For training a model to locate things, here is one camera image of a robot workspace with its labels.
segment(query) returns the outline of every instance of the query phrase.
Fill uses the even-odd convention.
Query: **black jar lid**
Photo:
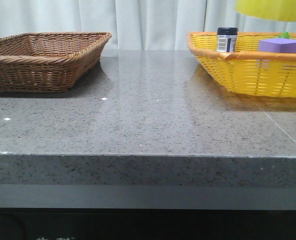
[[[219,27],[218,35],[238,35],[237,27]]]

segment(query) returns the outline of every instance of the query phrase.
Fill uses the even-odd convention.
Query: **woven basket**
[[[257,51],[259,40],[278,32],[240,32],[236,52],[216,52],[215,32],[187,35],[190,51],[228,91],[269,97],[296,97],[296,53]]]
[[[108,32],[40,32],[0,38],[0,92],[65,92],[100,59]]]

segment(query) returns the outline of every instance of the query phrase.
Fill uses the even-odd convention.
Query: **basket rim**
[[[37,62],[38,64],[55,64],[55,63],[70,63],[79,60],[84,55],[89,52],[96,50],[103,45],[105,45],[109,39],[112,37],[112,33],[110,32],[91,32],[91,31],[63,31],[63,32],[25,32],[21,34],[6,36],[0,38],[0,43],[3,41],[7,41],[12,38],[20,38],[25,36],[52,36],[52,35],[103,35],[104,37],[99,39],[98,41],[89,44],[86,48],[73,52],[71,54],[67,54],[66,56],[28,56],[28,55],[0,55],[0,63],[6,61],[7,63],[31,63],[31,61]]]
[[[278,36],[280,32],[239,32],[243,36]],[[187,33],[188,47],[191,53],[196,56],[204,56],[219,60],[279,60],[296,62],[296,53],[276,53],[265,51],[242,50],[238,52],[217,52],[210,49],[196,48],[192,36],[214,36],[216,32],[189,32]],[[291,32],[291,36],[296,38],[296,33]]]

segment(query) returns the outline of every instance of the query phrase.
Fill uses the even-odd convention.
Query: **small jar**
[[[234,52],[238,37],[238,28],[219,27],[217,31],[217,52]]]

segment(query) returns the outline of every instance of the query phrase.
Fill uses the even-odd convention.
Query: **yellow plastic basket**
[[[279,32],[240,32],[236,52],[216,52],[216,32],[187,34],[190,51],[228,91],[253,96],[296,98],[296,53],[257,51],[259,40]]]

